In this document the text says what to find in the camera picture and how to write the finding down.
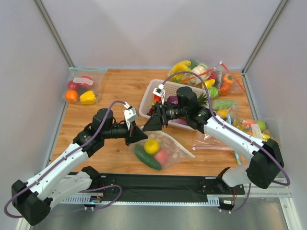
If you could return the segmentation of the polka dot zip bag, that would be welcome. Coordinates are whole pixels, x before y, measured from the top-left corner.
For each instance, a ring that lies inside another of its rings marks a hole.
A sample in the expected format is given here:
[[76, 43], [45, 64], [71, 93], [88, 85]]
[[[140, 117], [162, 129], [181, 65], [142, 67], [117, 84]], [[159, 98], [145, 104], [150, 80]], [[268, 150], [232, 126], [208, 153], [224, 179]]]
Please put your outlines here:
[[161, 171], [195, 156], [162, 131], [146, 132], [148, 138], [130, 146], [130, 153], [147, 167]]

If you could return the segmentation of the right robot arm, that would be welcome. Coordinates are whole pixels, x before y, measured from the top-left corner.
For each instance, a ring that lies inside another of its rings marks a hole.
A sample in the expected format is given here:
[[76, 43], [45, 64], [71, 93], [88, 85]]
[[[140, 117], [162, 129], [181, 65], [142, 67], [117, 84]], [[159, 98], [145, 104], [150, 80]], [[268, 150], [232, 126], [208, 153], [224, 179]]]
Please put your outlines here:
[[178, 88], [177, 100], [178, 103], [156, 103], [154, 113], [143, 130], [162, 130], [170, 120], [184, 118], [192, 129], [221, 140], [249, 161], [248, 166], [228, 167], [219, 174], [227, 186], [252, 183], [266, 189], [276, 182], [275, 178], [283, 171], [284, 162], [274, 139], [264, 141], [228, 124], [212, 108], [201, 106], [190, 87]]

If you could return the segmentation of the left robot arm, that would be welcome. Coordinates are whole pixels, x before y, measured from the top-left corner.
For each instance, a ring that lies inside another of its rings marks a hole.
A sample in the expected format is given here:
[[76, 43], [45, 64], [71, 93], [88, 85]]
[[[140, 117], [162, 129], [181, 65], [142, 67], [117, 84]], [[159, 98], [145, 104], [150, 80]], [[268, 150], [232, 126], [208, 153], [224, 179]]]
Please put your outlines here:
[[72, 179], [63, 182], [63, 178], [100, 150], [106, 139], [122, 138], [127, 146], [147, 139], [147, 135], [135, 123], [138, 117], [137, 110], [132, 106], [124, 110], [123, 123], [115, 121], [112, 110], [98, 110], [92, 122], [49, 166], [25, 182], [17, 180], [13, 183], [11, 203], [20, 217], [35, 226], [62, 200], [97, 186], [100, 174], [91, 166], [83, 168]]

